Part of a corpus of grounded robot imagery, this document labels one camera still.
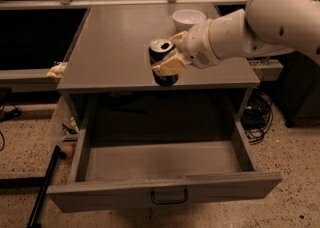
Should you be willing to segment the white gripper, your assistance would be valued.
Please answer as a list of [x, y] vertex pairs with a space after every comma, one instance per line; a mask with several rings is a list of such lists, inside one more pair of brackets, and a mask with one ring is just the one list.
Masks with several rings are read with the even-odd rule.
[[191, 62], [199, 69], [218, 65], [220, 59], [214, 54], [209, 39], [212, 22], [212, 19], [207, 19], [194, 25], [188, 32], [182, 31], [171, 37], [176, 48], [189, 60], [182, 53], [167, 55], [153, 64], [152, 70], [158, 76], [173, 76], [184, 73]]

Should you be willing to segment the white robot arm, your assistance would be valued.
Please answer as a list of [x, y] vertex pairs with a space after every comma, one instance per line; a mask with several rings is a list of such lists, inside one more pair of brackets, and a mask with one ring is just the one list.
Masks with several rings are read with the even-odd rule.
[[233, 57], [277, 56], [297, 51], [320, 62], [319, 0], [248, 0], [243, 9], [207, 19], [169, 38], [174, 45], [152, 65], [159, 76], [204, 69]]

